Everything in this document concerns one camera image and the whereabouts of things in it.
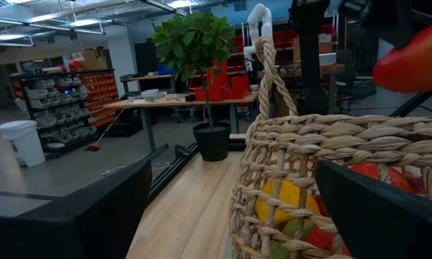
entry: green fruit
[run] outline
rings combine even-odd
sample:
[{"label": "green fruit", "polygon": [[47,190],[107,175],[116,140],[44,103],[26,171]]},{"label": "green fruit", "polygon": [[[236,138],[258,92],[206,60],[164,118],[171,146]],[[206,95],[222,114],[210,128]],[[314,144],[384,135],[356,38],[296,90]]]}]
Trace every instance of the green fruit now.
[{"label": "green fruit", "polygon": [[[314,224],[309,221],[304,221],[304,230],[302,232],[301,240],[305,240],[307,236],[312,231],[312,228],[314,227]],[[296,233],[297,229],[297,219],[291,219],[283,229],[282,233],[284,235],[287,235],[288,237],[293,237]],[[286,249],[282,244],[280,244],[277,241],[271,240],[271,257],[272,259],[289,259],[289,254],[291,253],[288,249]]]}]

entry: white bucket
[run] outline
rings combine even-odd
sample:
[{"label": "white bucket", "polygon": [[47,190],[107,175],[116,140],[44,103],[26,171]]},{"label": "white bucket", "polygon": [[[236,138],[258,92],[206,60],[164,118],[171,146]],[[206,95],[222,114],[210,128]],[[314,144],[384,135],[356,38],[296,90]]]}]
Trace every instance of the white bucket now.
[{"label": "white bucket", "polygon": [[37,122],[32,120],[7,122],[0,125],[1,135],[12,144],[14,157],[28,167],[45,162]]}]

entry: door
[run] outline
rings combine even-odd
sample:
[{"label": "door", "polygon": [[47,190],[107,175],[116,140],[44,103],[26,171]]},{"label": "door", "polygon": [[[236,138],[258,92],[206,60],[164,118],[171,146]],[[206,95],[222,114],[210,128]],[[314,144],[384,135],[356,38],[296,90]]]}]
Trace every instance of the door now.
[{"label": "door", "polygon": [[0,65],[0,108],[14,106],[14,94],[4,65]]}]

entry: tree trunk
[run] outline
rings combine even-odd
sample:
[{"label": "tree trunk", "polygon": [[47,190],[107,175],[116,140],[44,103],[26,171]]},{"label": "tree trunk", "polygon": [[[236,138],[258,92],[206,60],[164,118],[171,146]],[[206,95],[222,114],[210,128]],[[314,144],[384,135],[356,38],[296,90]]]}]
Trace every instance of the tree trunk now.
[{"label": "tree trunk", "polygon": [[210,122],[210,131],[213,131],[213,116],[211,114],[210,97],[208,96],[207,81],[203,76],[203,73],[200,75],[200,79],[202,79],[202,87],[204,92],[204,105],[205,107],[207,107],[207,111],[208,111],[208,121]]}]

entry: black plant pot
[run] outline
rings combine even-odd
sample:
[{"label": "black plant pot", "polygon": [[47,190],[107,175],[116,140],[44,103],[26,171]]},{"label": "black plant pot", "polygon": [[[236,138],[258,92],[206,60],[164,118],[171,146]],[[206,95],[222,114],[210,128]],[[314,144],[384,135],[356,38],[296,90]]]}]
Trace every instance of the black plant pot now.
[{"label": "black plant pot", "polygon": [[210,123],[198,124],[194,127],[194,137],[197,140],[202,158],[205,161],[220,161],[228,156],[230,124],[214,122],[210,131]]}]

